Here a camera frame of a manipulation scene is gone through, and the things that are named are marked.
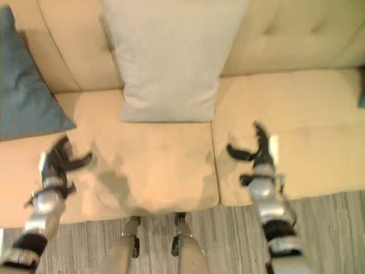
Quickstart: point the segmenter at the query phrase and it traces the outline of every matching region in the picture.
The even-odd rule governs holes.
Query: beige couch
[[[355,70],[365,64],[365,1],[252,0],[222,73],[216,120],[179,124],[118,121],[123,82],[99,0],[0,3],[13,8],[45,81],[77,124],[68,132],[76,150],[97,156],[70,175],[78,193],[63,222],[249,204],[238,177],[250,165],[230,159],[225,146],[254,148],[255,119],[279,137],[291,198],[365,188]],[[59,136],[0,142],[0,227],[26,220],[40,153]]]

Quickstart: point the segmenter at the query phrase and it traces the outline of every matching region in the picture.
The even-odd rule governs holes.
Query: couch seat cushion
[[[365,110],[357,109],[361,78],[356,70],[316,70],[224,78],[213,123],[221,203],[250,203],[227,142],[256,149],[252,124],[278,135],[278,171],[286,173],[291,199],[365,189]]]
[[[215,206],[218,188],[209,123],[120,123],[119,90],[58,94],[77,129],[68,132],[76,154],[96,159],[70,174],[78,192],[62,222],[102,220]],[[62,134],[0,142],[0,227],[23,226],[31,190],[40,186],[41,152]]]

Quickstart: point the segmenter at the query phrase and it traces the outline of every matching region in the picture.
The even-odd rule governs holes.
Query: floor
[[[365,191],[291,203],[298,214],[297,229],[306,243],[313,273],[365,273]],[[125,222],[61,226],[37,273],[98,273],[98,264],[120,236]],[[219,206],[193,212],[188,215],[188,222],[205,250],[212,274],[266,274],[265,241],[252,206]],[[5,229],[5,246],[20,232]],[[143,219],[139,228],[140,257],[132,261],[131,273],[177,273],[177,259],[170,255],[174,235],[172,215]]]

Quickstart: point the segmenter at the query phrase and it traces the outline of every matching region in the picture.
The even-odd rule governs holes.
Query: couch seam
[[[38,1],[38,0],[36,0],[36,2],[37,2],[37,6],[38,6],[38,9],[39,9],[40,15],[42,16],[43,21],[44,21],[44,24],[46,25],[47,31],[48,31],[48,33],[50,34],[50,37],[51,37],[51,39],[52,39],[52,41],[53,41],[53,43],[54,43],[54,45],[55,45],[55,47],[56,47],[56,49],[57,49],[57,51],[58,51],[59,55],[61,56],[61,59],[62,59],[63,63],[64,63],[64,64],[65,64],[65,66],[67,67],[68,72],[70,73],[70,76],[71,76],[72,80],[74,80],[75,84],[76,84],[76,85],[77,85],[77,87],[79,88],[79,91],[82,91],[82,88],[81,88],[80,84],[78,83],[78,81],[76,81],[76,78],[73,76],[73,74],[72,74],[72,72],[71,72],[71,69],[68,67],[66,60],[64,59],[64,57],[63,57],[63,55],[62,55],[62,53],[61,53],[60,49],[59,49],[59,48],[58,48],[58,46],[57,46],[56,40],[55,40],[55,38],[54,38],[54,37],[53,37],[53,35],[52,35],[52,31],[50,30],[50,28],[49,28],[49,26],[48,26],[48,24],[47,24],[46,17],[44,17],[44,13],[43,13],[42,8],[41,8],[41,6],[40,6],[40,4],[39,4],[39,1]]]
[[[213,135],[213,122],[210,122],[210,137],[211,137],[211,141],[212,141],[212,148],[213,148],[213,159],[214,159],[214,169],[216,172],[216,181],[217,181],[217,187],[218,187],[218,204],[221,204],[222,202],[222,195],[221,195],[221,186],[219,184],[219,176],[218,176],[218,168],[217,168],[217,158],[216,158],[216,148],[214,145],[214,135]]]
[[[359,27],[354,31],[354,33],[349,37],[349,39],[347,40],[347,43],[339,50],[339,52],[337,53],[337,55],[332,59],[332,67],[333,64],[336,62],[336,60],[338,60],[339,58],[341,58],[341,55],[343,55],[343,53],[346,51],[346,49],[348,47],[350,47],[350,45],[352,44],[352,42],[354,41],[354,39],[359,35],[359,33],[361,32],[361,30],[365,27],[365,19],[363,20],[363,22],[359,25]]]

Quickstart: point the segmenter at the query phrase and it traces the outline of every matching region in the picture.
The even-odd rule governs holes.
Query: throw pillow
[[[104,0],[125,82],[121,119],[206,122],[248,0]]]
[[[15,29],[10,6],[0,7],[0,140],[74,128],[51,96]]]

